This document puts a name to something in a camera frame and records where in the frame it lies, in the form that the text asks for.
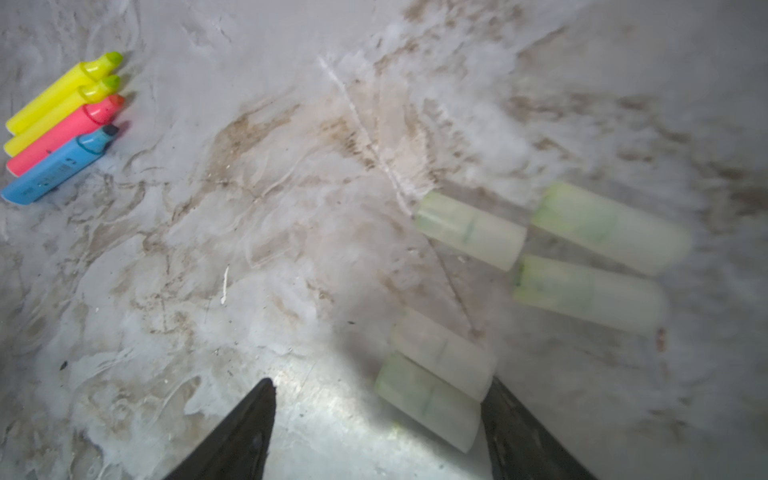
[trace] translucent cylinder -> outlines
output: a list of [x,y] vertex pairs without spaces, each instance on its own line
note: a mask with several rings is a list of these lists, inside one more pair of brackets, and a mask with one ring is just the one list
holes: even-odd
[[376,393],[466,453],[480,426],[480,403],[395,352],[376,379]]
[[679,262],[693,244],[674,223],[564,182],[549,187],[531,224],[646,275]]
[[395,321],[389,344],[478,402],[491,388],[492,355],[409,307]]
[[426,194],[416,228],[486,263],[507,271],[520,255],[526,229],[435,191]]
[[627,332],[653,335],[669,304],[654,282],[523,255],[512,298]]

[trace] pink highlighter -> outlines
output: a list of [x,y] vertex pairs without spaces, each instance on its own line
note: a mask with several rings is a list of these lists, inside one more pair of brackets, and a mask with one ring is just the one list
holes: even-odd
[[83,105],[9,160],[6,164],[8,171],[20,177],[72,138],[90,134],[111,123],[112,118],[123,108],[123,103],[125,98],[114,94],[97,104]]

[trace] yellow highlighter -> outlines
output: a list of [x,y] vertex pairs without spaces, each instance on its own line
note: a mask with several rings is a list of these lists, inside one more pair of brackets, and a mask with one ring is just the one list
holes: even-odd
[[5,127],[14,135],[24,132],[78,87],[100,81],[109,75],[121,61],[123,61],[123,55],[111,51],[96,60],[78,63],[5,122]]
[[15,157],[80,106],[98,103],[116,92],[118,87],[120,77],[110,75],[87,87],[76,88],[60,104],[45,112],[31,127],[6,142],[3,146],[5,153]]

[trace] highlighter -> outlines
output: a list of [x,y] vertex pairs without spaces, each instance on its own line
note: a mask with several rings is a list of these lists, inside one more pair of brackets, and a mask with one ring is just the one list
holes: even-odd
[[97,104],[86,104],[73,111],[58,125],[38,138],[32,145],[8,161],[8,171],[16,177],[37,165],[51,152],[78,135],[90,134],[98,128],[112,122],[114,116],[123,108],[125,98],[118,94],[110,95]]
[[45,132],[51,130],[56,124],[64,120],[67,115],[77,110],[78,107],[84,104],[95,104],[104,100],[108,95],[112,95],[119,86],[120,77],[110,75],[102,78],[95,84],[88,85],[87,87],[78,87],[60,104],[45,112],[45,115],[40,117],[30,128],[7,141],[3,146],[5,153],[15,157],[26,147],[32,145],[35,140],[42,137]]
[[31,204],[101,158],[117,134],[117,127],[105,125],[92,134],[71,139],[26,174],[12,181],[0,192],[0,196],[14,204]]
[[111,51],[93,61],[82,61],[43,90],[16,115],[5,122],[14,135],[30,128],[45,112],[61,103],[78,87],[88,86],[109,75],[123,61],[123,55]]

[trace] plastic vial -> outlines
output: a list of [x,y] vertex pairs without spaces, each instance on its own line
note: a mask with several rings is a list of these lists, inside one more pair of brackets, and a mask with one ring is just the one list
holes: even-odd
[[435,191],[424,196],[416,228],[427,237],[507,271],[520,255],[526,229]]
[[653,335],[669,310],[655,282],[532,255],[520,260],[512,298],[643,335]]
[[531,223],[646,275],[679,262],[693,244],[683,227],[565,182],[549,187]]
[[389,344],[478,402],[491,388],[496,359],[414,309],[403,309]]
[[376,379],[376,393],[466,453],[480,426],[480,402],[395,352]]

